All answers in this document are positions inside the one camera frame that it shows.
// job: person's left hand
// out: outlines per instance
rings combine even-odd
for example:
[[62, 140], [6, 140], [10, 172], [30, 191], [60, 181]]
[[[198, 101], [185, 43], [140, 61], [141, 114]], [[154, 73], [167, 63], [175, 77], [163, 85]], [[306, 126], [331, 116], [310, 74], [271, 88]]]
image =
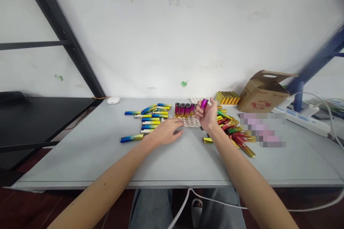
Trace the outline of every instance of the person's left hand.
[[181, 126], [184, 126], [184, 123], [179, 118], [167, 119], [160, 123], [150, 134], [145, 136], [144, 139], [149, 140], [156, 146], [170, 144], [182, 136], [183, 131], [174, 133]]

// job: hand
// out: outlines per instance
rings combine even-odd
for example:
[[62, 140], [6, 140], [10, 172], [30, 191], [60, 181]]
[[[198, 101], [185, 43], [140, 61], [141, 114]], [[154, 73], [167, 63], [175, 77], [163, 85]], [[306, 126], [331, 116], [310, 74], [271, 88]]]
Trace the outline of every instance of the hand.
[[144, 139], [153, 142], [155, 146], [170, 144], [182, 136], [183, 131], [174, 133], [181, 126], [184, 126], [184, 123], [179, 118], [167, 119], [145, 136]]
[[207, 104], [205, 110], [201, 109], [201, 101], [198, 101], [198, 105], [195, 109], [195, 118], [200, 120], [202, 128], [209, 132], [214, 126], [218, 126], [216, 121], [218, 113], [218, 103], [213, 98], [210, 98], [211, 105]]

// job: forearm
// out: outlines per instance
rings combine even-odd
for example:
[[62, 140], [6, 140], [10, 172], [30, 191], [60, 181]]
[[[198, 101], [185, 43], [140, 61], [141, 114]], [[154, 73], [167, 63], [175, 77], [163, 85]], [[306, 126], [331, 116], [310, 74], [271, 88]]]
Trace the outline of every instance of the forearm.
[[298, 228], [275, 191], [219, 126], [209, 131], [232, 183], [261, 228]]
[[153, 149], [153, 143], [143, 139], [83, 191], [49, 228], [93, 228], [122, 194]]

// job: white computer mouse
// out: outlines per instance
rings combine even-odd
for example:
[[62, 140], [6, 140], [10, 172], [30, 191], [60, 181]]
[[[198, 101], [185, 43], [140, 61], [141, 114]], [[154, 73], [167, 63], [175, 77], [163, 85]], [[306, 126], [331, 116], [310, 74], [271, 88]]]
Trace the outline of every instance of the white computer mouse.
[[119, 97], [110, 97], [107, 99], [108, 104], [117, 104], [121, 99]]

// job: cardboard box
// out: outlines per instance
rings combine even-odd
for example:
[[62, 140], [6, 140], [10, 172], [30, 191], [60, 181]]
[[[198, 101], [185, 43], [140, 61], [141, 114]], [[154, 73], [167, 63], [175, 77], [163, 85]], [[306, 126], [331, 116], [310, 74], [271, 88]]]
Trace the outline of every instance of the cardboard box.
[[290, 93], [280, 82], [297, 74], [257, 72], [246, 84], [240, 96], [238, 109], [245, 113], [268, 113], [283, 102]]

